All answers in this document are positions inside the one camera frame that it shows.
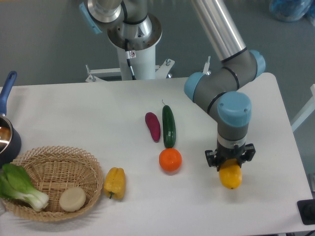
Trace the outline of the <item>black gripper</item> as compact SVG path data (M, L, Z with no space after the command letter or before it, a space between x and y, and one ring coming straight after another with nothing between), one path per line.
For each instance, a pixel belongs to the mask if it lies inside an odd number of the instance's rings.
M221 165L229 160L236 159L239 167L245 162L252 161L256 153L254 144L243 144L242 146L235 145L232 148L224 147L217 142L216 150L206 150L205 157L209 167L215 167L219 172Z

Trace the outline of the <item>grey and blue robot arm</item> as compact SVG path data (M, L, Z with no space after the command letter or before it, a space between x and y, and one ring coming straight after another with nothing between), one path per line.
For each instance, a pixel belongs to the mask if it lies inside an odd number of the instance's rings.
M194 0L192 6L222 67L212 74L193 73L184 92L218 125L217 148L205 152L208 165L221 169L234 160L241 166L252 160L255 148L246 143L251 101L239 89L264 72L265 60L246 48L223 1ZM84 0L79 9L94 33L106 32L116 47L123 80L157 78L161 69L155 52L162 29L145 0Z

